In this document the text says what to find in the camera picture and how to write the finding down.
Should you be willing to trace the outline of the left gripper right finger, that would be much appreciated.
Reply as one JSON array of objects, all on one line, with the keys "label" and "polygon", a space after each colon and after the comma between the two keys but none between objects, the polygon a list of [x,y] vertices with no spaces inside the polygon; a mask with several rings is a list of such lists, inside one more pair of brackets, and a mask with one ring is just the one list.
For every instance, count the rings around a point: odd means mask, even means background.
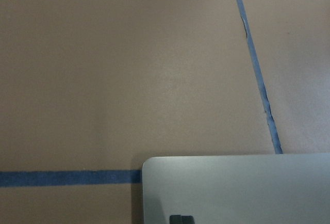
[{"label": "left gripper right finger", "polygon": [[182,224],[194,224],[193,216],[182,216]]}]

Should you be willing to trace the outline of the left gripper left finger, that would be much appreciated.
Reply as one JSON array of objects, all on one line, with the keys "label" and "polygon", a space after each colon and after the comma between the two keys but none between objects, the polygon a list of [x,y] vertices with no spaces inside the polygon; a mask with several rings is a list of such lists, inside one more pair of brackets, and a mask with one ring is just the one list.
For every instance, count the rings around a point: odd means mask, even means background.
[{"label": "left gripper left finger", "polygon": [[169,218],[170,224],[182,224],[181,215],[171,215]]}]

